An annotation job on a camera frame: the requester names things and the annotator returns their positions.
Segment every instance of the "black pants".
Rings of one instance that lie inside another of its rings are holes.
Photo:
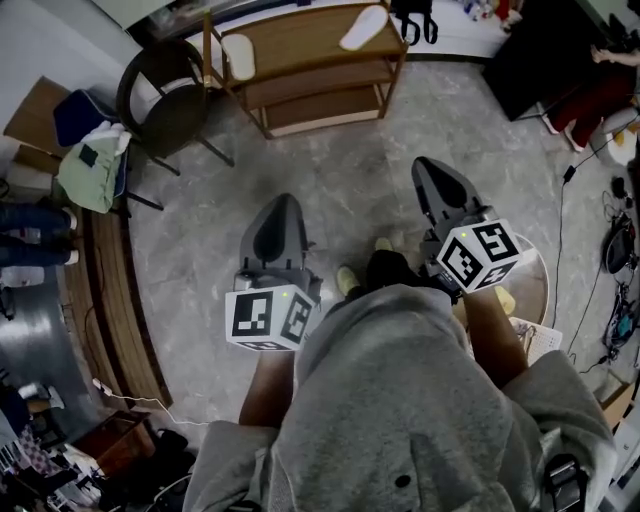
[[[344,301],[333,306],[327,316],[346,306],[369,292],[379,290],[385,286],[394,284],[406,284],[407,286],[427,286],[418,274],[409,268],[405,257],[399,252],[376,251],[367,265],[367,284],[356,286],[349,291]]]

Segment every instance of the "wooden shelving unit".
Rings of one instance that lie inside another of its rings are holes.
[[[224,51],[222,74],[211,67],[208,34],[218,41],[220,35],[205,17],[205,84],[221,84],[267,138],[382,118],[407,46],[388,19],[360,50],[340,48],[367,5],[305,9],[225,33],[246,35],[253,44],[256,74],[244,82],[231,76]]]

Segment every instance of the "wooden shelf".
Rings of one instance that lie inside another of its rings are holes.
[[[365,6],[348,4],[308,9],[225,32],[225,35],[244,34],[251,40],[256,64],[256,74],[251,80],[241,83],[231,80],[228,85],[248,85],[305,69],[402,55],[405,45],[391,19],[358,51],[340,48],[340,40]]]
[[[243,94],[247,109],[254,110],[337,89],[392,81],[390,65],[380,58],[272,78],[247,85]]]
[[[382,101],[377,85],[316,94],[263,109],[274,137],[325,126],[376,119]]]

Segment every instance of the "white cable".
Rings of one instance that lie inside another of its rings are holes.
[[[133,398],[130,396],[118,396],[118,395],[111,395],[113,398],[121,398],[123,400],[133,400],[134,402],[158,402],[158,405],[160,405],[160,407],[162,407],[164,409],[164,412],[166,412],[169,415],[169,418],[171,418],[171,421],[173,421],[176,425],[195,425],[196,427],[201,427],[203,425],[208,425],[210,422],[206,422],[206,423],[196,423],[193,421],[178,421],[173,417],[173,414],[171,414],[169,412],[169,409],[167,409],[160,400],[158,400],[157,398]]]
[[[104,384],[99,379],[95,379],[95,378],[93,379],[93,385],[96,388],[98,388],[98,390],[101,393],[104,393],[107,396],[112,396],[113,398],[120,398],[121,400],[133,400],[134,402],[158,402],[158,405],[164,409],[164,412],[167,413],[169,418],[171,418],[171,421],[173,421],[176,425],[195,425],[196,427],[201,427],[203,425],[209,425],[209,423],[211,423],[210,421],[207,421],[206,423],[196,423],[193,421],[178,421],[173,417],[173,414],[169,412],[169,409],[167,409],[164,406],[164,404],[157,398],[133,398],[132,396],[116,395],[109,386]]]

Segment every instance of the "chair leg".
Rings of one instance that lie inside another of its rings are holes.
[[[151,156],[151,155],[149,155],[149,158],[151,159],[151,161],[157,163],[160,167],[164,167],[167,171],[171,171],[176,176],[180,176],[180,171],[178,169],[174,169],[173,167],[171,167],[167,162],[163,162],[159,158],[156,158],[155,156]]]
[[[164,211],[164,206],[159,205],[158,203],[154,203],[152,201],[149,201],[148,199],[145,199],[144,197],[140,197],[137,194],[134,194],[133,192],[129,192],[128,190],[125,192],[125,195],[129,198],[129,199],[133,199],[134,201],[137,201],[140,204],[143,204],[145,206],[148,206],[149,208],[153,208],[154,210],[158,210],[159,212],[163,212]]]
[[[225,162],[229,167],[234,167],[236,164],[233,161],[233,158],[225,155],[223,152],[221,152],[218,148],[216,148],[215,146],[212,146],[209,141],[207,139],[205,139],[204,137],[202,137],[201,135],[198,135],[196,137],[196,140],[202,144],[205,148],[207,148],[209,151],[211,151],[214,155],[216,155],[220,160],[222,160],[223,162]]]

